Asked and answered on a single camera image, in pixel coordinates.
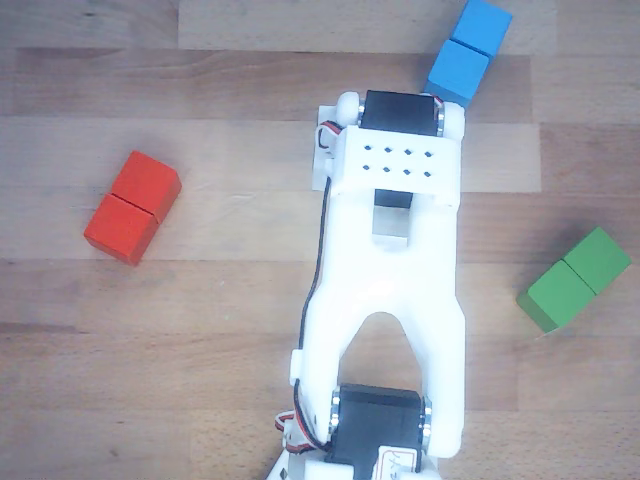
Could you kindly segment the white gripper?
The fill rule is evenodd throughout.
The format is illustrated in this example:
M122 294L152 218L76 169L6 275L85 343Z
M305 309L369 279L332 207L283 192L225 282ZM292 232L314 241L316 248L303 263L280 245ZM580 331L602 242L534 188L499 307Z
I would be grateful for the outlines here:
M312 189L322 191L328 177L342 175L345 134L337 122L337 107L321 105L314 133Z

